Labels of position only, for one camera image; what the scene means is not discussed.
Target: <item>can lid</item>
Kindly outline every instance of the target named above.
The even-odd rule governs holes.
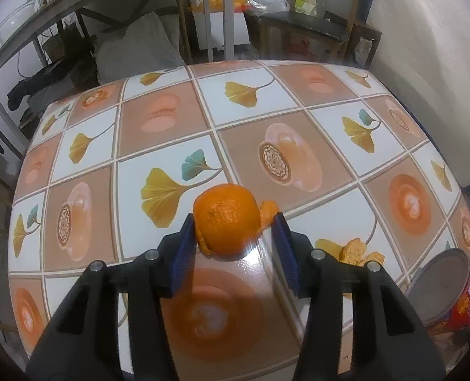
[[[416,274],[407,298],[424,325],[441,319],[454,306],[466,286],[469,271],[470,261],[465,253],[449,249]]]

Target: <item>black chair seat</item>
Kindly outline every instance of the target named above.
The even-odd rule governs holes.
[[[324,18],[308,16],[299,12],[271,12],[260,16],[262,21],[275,24],[289,25],[297,29],[312,31],[323,37],[345,43],[350,38],[350,33],[346,27],[340,26]]]

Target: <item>coffee cup print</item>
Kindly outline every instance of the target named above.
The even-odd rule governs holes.
[[[195,269],[192,288],[164,302],[163,314],[170,346],[204,362],[246,354],[263,327],[263,308],[254,290],[217,269]]]
[[[115,90],[115,87],[116,86],[114,84],[110,84],[92,92],[90,96],[88,96],[83,101],[82,108],[90,109],[99,104],[101,101],[106,100],[107,98],[109,98],[109,96],[112,95],[113,91]]]
[[[28,292],[24,288],[16,290],[16,320],[20,335],[27,341],[31,347],[34,347],[43,333],[44,324],[39,314],[37,305]]]
[[[460,208],[460,227],[462,233],[462,241],[459,246],[464,249],[470,257],[470,212],[467,208]]]
[[[413,176],[395,176],[388,193],[390,207],[397,223],[410,235],[423,234],[430,225],[429,196]]]
[[[87,183],[78,183],[60,208],[56,238],[73,261],[79,262],[87,254],[92,238],[92,198]]]
[[[309,144],[284,123],[267,128],[265,141],[258,146],[258,157],[266,175],[281,186],[314,192],[323,183],[321,165]]]
[[[402,130],[418,138],[421,136],[421,130],[417,122],[404,113],[393,101],[387,99],[385,104],[387,105],[388,113]]]
[[[333,87],[326,82],[326,78],[320,70],[316,68],[306,68],[302,70],[300,74],[307,82],[309,90],[321,94],[333,93]]]
[[[142,124],[142,132],[156,133],[174,127],[179,104],[180,98],[173,93],[163,94],[152,101],[148,107],[148,119]]]
[[[34,183],[37,180],[37,178],[39,177],[39,170],[41,169],[41,166],[43,165],[44,161],[46,160],[49,154],[50,149],[48,147],[41,147],[39,153],[33,156],[30,165],[30,170],[27,171],[27,173],[25,174],[25,178],[23,179],[23,181],[27,185]]]

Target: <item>pillow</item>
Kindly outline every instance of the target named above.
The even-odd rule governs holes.
[[[103,42],[95,54],[101,85],[155,70],[183,66],[159,17],[151,12],[127,27],[120,39]]]
[[[178,20],[178,14],[169,14],[159,18],[171,45],[175,50],[180,52],[180,23]]]

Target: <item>ginkgo leaf print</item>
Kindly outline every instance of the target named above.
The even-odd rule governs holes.
[[[19,215],[16,220],[15,230],[13,231],[13,249],[15,250],[15,257],[20,256],[25,236],[27,236],[27,233],[25,232],[25,226],[23,226],[23,216]]]
[[[51,115],[50,118],[44,124],[43,129],[41,130],[41,133],[43,134],[43,136],[46,135],[46,133],[48,133],[48,130],[51,129],[51,127],[56,121],[57,121],[57,118],[55,117],[55,115]]]
[[[366,80],[369,77],[369,73],[365,73],[365,76],[358,75],[356,73],[353,73],[352,71],[346,70],[346,74],[348,77],[357,82],[358,84],[362,85],[363,87],[366,87],[368,89],[371,88],[371,85],[369,82]]]
[[[273,78],[271,82],[259,87],[249,87],[240,83],[226,82],[224,94],[233,103],[237,103],[246,108],[253,108],[258,103],[256,92],[259,89],[270,86],[274,81],[275,79]]]
[[[344,132],[351,137],[351,141],[355,145],[360,146],[367,153],[374,153],[374,142],[371,133],[380,127],[381,122],[376,127],[370,129],[363,127],[348,117],[343,117],[342,124],[344,125]]]
[[[358,112],[358,117],[366,126],[370,126],[370,124],[374,121],[374,119],[369,116],[369,113],[365,109],[360,109]]]
[[[432,165],[432,168],[434,169],[434,173],[436,174],[437,180],[440,181],[442,186],[449,192],[452,191],[452,185],[450,184],[450,181],[448,180],[447,176],[447,171],[446,171],[446,165],[443,163],[443,167],[438,165],[435,161],[431,160],[430,164]]]
[[[202,149],[186,157],[186,161],[182,163],[182,179],[191,180],[198,176],[204,170],[218,170],[213,169],[206,164],[205,153]]]
[[[79,163],[89,147],[89,144],[96,140],[99,136],[105,134],[108,130],[110,130],[115,123],[110,124],[105,130],[94,137],[88,137],[84,133],[78,133],[69,148],[69,159],[76,164]]]
[[[60,111],[60,113],[57,115],[57,117],[60,118],[60,117],[64,116],[64,114],[66,114],[68,111],[69,111],[69,106],[64,107],[64,108]]]
[[[29,216],[27,217],[27,227],[31,227],[33,224],[38,223],[37,222],[37,210],[38,209],[39,209],[39,205],[37,204],[30,210]]]
[[[342,246],[336,244],[329,239],[318,239],[315,244],[315,248],[323,249],[326,253],[332,255],[335,259],[339,260],[339,256],[342,251]]]
[[[210,182],[221,171],[222,169],[216,170],[212,176],[201,182],[181,185],[171,179],[161,168],[153,168],[142,188],[142,209],[156,227],[168,227],[175,218],[178,203],[184,192]]]
[[[23,240],[25,239],[25,237],[27,235],[34,233],[41,226],[41,223],[37,221],[38,208],[39,208],[39,205],[34,206],[31,209],[28,219],[27,219],[27,227],[29,227],[29,224],[30,225],[37,224],[37,226],[31,231],[25,230],[25,226],[23,226],[23,216],[21,214],[18,215],[18,219],[16,220],[16,225],[13,230],[13,250],[15,251],[15,257],[20,256],[20,252],[22,251],[22,246],[23,246]]]
[[[158,71],[154,71],[154,72],[151,72],[151,73],[147,73],[146,75],[143,75],[141,78],[140,78],[140,83],[144,86],[150,86],[150,85],[153,85],[158,78],[160,78],[162,75],[165,75],[167,73],[171,73],[172,71],[175,71],[175,70],[178,70],[177,67],[173,67],[173,68],[168,68],[164,71],[161,71],[161,72],[158,72]]]

